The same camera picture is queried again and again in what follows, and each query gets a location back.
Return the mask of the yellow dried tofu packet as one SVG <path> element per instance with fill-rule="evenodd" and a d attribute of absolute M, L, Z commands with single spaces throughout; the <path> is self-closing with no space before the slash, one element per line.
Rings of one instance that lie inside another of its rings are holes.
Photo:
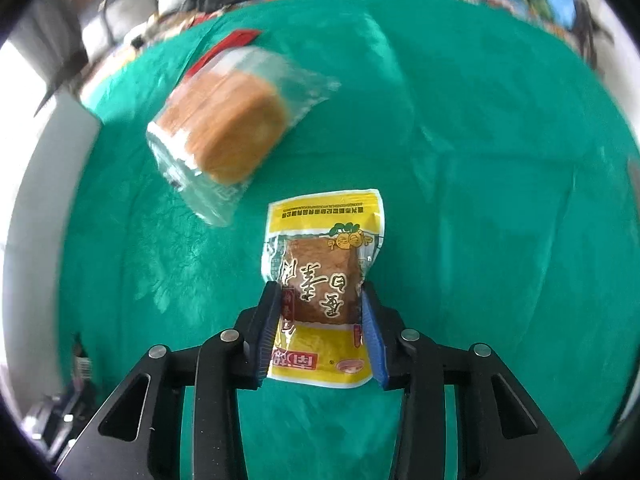
<path fill-rule="evenodd" d="M 281 287 L 270 378 L 333 389 L 371 379 L 360 295 L 384 233 L 384 205 L 374 188 L 269 205 L 262 276 Z"/>

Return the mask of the bread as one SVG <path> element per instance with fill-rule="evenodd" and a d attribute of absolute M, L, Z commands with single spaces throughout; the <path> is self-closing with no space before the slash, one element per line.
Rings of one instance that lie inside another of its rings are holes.
<path fill-rule="evenodd" d="M 186 206 L 210 226 L 228 226 L 256 169 L 338 88 L 276 52 L 231 48 L 178 84 L 146 142 Z"/>

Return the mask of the red long snack packet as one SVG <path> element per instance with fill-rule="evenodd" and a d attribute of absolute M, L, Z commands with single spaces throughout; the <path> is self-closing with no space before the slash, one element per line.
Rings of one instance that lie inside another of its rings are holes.
<path fill-rule="evenodd" d="M 182 79 L 188 80 L 197 74 L 208 62 L 210 62 L 218 54 L 234 48 L 242 48 L 249 46 L 262 32 L 258 29 L 235 29 L 225 36 L 223 40 L 218 41 L 209 50 L 207 50 L 189 69 L 184 73 Z"/>

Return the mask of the grey white board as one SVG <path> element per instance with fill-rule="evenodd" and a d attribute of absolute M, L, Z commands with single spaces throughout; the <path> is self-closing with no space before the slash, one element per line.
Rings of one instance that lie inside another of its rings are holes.
<path fill-rule="evenodd" d="M 1 170 L 1 377 L 24 412 L 62 388 L 58 279 L 70 208 L 101 122 L 61 92 Z"/>

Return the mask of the grey curtain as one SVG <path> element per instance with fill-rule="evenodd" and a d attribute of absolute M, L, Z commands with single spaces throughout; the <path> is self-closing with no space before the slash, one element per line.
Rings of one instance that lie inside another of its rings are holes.
<path fill-rule="evenodd" d="M 35 114 L 88 64 L 79 18 L 70 0 L 32 0 L 9 40 L 46 84 Z"/>

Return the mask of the grey cushion far left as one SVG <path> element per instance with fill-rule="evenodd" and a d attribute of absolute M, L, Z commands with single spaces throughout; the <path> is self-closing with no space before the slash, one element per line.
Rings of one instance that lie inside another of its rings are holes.
<path fill-rule="evenodd" d="M 96 62 L 157 11 L 157 0 L 89 0 L 79 11 L 81 39 Z"/>

